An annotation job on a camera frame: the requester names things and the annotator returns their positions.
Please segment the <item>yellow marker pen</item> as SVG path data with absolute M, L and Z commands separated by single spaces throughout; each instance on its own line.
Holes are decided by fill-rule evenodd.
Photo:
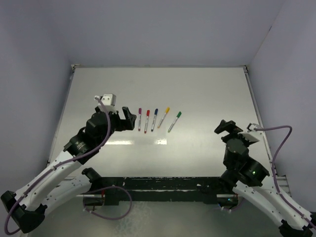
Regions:
M 161 125 L 162 125 L 162 123 L 163 123 L 163 121 L 164 121 L 164 119 L 165 119 L 166 115 L 167 115 L 167 113 L 166 113 L 166 112 L 162 115 L 162 117 L 161 117 L 161 119 L 160 119 L 160 121 L 159 121 L 159 123 L 158 123 L 157 128 L 160 128 L 160 127 L 161 127 Z

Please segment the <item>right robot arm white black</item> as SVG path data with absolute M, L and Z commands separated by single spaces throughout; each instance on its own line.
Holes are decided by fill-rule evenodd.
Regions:
M 283 237 L 311 237 L 316 229 L 316 214 L 299 205 L 277 182 L 275 162 L 271 170 L 249 154 L 249 147 L 260 141 L 269 128 L 251 123 L 244 132 L 234 121 L 221 120 L 214 132 L 227 132 L 220 189 L 234 192 L 265 213 Z

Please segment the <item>magenta marker pen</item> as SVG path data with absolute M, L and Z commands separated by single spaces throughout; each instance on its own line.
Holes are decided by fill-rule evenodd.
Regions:
M 138 131 L 141 131 L 141 113 L 138 115 Z

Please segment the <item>green marker pen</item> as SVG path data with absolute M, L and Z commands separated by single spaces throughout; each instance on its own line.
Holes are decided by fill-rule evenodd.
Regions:
M 178 120 L 178 117 L 176 117 L 175 120 L 174 120 L 174 121 L 172 122 L 172 124 L 170 125 L 170 127 L 169 127 L 169 129 L 168 129 L 168 133 L 171 132 L 171 130 L 173 129 L 173 127 L 174 127 L 175 123 L 177 122 L 177 120 Z

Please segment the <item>blue marker pen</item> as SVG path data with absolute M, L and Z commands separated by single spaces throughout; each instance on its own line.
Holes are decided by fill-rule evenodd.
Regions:
M 157 114 L 154 114 L 153 123 L 152 123 L 152 126 L 151 126 L 151 132 L 153 132 L 153 130 L 155 128 L 156 120 L 157 120 Z

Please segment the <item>aluminium rail right table edge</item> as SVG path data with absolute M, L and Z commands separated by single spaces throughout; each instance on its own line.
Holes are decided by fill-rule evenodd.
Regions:
M 252 88 L 252 85 L 251 85 L 251 82 L 250 82 L 249 73 L 248 73 L 248 67 L 247 66 L 243 66 L 243 71 L 244 71 L 244 74 L 245 74 L 245 77 L 246 77 L 246 81 L 247 81 L 247 84 L 248 84 L 248 88 L 249 88 L 249 91 L 250 91 L 250 94 L 251 94 L 251 98 L 252 98 L 252 102 L 253 102 L 253 105 L 254 105 L 254 108 L 255 108 L 255 113 L 256 113 L 256 117 L 257 117 L 258 123 L 259 123 L 259 125 L 261 127 L 263 127 L 262 119 L 261 119 L 260 112 L 259 112 L 259 108 L 258 108 L 258 105 L 257 105 L 257 102 L 256 102 L 256 98 L 255 98 L 255 95 L 254 95 L 254 91 L 253 91 L 253 88 Z M 264 141 L 264 144 L 265 144 L 265 147 L 266 147 L 266 150 L 267 150 L 267 154 L 268 154 L 268 157 L 269 157 L 269 162 L 270 162 L 270 164 L 272 164 L 273 156 L 272 156 L 271 149 L 270 149 L 270 146 L 269 146 L 269 142 L 267 140 L 267 136 L 266 136 L 265 133 L 263 135 L 263 141 Z

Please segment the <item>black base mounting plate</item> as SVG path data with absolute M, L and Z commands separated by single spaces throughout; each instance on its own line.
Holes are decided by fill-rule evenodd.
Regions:
M 201 202 L 234 208 L 241 198 L 218 177 L 100 177 L 92 180 L 89 191 L 103 193 L 105 205 L 132 200 L 145 202 Z

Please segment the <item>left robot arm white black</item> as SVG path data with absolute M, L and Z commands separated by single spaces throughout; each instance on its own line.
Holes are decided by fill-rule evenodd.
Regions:
M 137 116 L 123 107 L 125 118 L 117 111 L 100 107 L 87 120 L 85 127 L 73 136 L 60 154 L 32 181 L 19 190 L 6 191 L 0 199 L 8 212 L 4 222 L 6 235 L 25 234 L 36 229 L 46 215 L 79 194 L 95 194 L 108 186 L 93 168 L 86 168 L 69 183 L 64 179 L 81 168 L 108 141 L 114 132 L 132 131 Z

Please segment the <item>red marker pen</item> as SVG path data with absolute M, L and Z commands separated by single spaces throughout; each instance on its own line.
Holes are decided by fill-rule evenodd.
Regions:
M 149 123 L 149 115 L 146 116 L 146 120 L 145 120 L 145 126 L 144 126 L 144 133 L 147 133 L 148 130 L 148 123 Z

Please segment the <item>aluminium rail front edge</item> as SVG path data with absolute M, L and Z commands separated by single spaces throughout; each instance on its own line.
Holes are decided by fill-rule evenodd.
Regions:
M 285 175 L 276 176 L 277 183 L 281 189 L 283 189 L 288 195 L 291 195 L 291 191 L 289 188 L 288 180 Z

